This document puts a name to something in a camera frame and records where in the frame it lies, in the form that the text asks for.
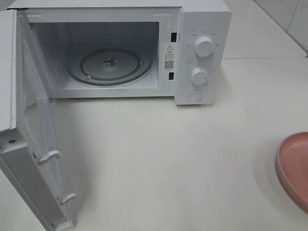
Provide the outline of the round white door button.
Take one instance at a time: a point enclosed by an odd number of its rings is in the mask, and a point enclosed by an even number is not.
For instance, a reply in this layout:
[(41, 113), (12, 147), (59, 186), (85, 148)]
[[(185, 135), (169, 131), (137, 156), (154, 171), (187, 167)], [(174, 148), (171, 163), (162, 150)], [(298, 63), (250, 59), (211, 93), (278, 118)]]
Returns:
[(188, 94), (188, 99), (192, 102), (198, 102), (202, 99), (203, 94), (200, 90), (192, 90)]

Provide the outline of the white timer knob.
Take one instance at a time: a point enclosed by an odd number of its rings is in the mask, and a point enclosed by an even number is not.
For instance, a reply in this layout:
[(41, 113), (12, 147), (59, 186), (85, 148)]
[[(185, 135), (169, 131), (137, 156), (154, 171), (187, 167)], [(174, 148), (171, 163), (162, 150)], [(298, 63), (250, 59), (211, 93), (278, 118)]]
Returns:
[(203, 68), (195, 68), (194, 70), (192, 70), (191, 80), (193, 85), (204, 85), (208, 81), (208, 73)]

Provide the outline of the pink round plate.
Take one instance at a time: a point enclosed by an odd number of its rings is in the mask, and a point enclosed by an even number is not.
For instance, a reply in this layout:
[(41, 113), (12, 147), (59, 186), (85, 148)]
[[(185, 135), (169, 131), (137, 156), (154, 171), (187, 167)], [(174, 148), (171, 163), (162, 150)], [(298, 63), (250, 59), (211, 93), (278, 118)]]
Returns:
[(289, 197), (308, 211), (308, 133), (298, 132), (280, 144), (275, 159), (276, 173)]

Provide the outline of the white microwave door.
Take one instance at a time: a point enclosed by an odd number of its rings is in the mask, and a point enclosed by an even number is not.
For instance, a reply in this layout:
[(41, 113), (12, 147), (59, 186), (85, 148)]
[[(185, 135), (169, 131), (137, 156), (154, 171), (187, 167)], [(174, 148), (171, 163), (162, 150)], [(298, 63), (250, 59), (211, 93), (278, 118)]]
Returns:
[(0, 167), (47, 231), (73, 226), (37, 23), (0, 13)]

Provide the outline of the white warning label sticker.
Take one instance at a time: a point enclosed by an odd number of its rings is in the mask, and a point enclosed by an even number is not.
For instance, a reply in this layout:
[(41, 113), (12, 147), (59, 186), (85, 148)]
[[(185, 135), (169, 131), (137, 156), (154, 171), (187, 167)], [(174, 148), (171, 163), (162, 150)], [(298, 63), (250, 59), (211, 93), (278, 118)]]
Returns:
[(164, 43), (164, 69), (174, 71), (176, 65), (177, 47), (173, 43)]

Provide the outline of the upper white power knob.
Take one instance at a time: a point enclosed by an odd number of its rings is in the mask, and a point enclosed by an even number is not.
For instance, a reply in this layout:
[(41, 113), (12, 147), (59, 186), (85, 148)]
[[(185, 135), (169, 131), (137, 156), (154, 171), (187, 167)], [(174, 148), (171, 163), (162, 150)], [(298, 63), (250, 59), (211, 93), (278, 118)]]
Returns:
[(194, 42), (194, 50), (199, 57), (207, 57), (214, 51), (214, 42), (209, 36), (201, 36)]

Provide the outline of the white microwave oven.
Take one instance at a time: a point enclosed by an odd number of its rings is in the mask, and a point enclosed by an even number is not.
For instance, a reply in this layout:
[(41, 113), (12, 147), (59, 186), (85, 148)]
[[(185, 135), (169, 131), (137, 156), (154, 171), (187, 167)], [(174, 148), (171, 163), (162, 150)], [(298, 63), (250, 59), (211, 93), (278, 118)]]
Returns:
[[(221, 0), (17, 0), (6, 10), (25, 10), (37, 23), (37, 37), (48, 70), (50, 98), (173, 97), (177, 105), (210, 104), (215, 95), (231, 21), (231, 12)], [(199, 57), (194, 42), (209, 36), (214, 51)], [(70, 48), (105, 40), (157, 44), (157, 57), (143, 77), (116, 86), (81, 83), (67, 71)], [(174, 71), (164, 69), (164, 43), (177, 47)], [(192, 84), (191, 73), (203, 68), (206, 84)], [(188, 99), (200, 90), (198, 102)]]

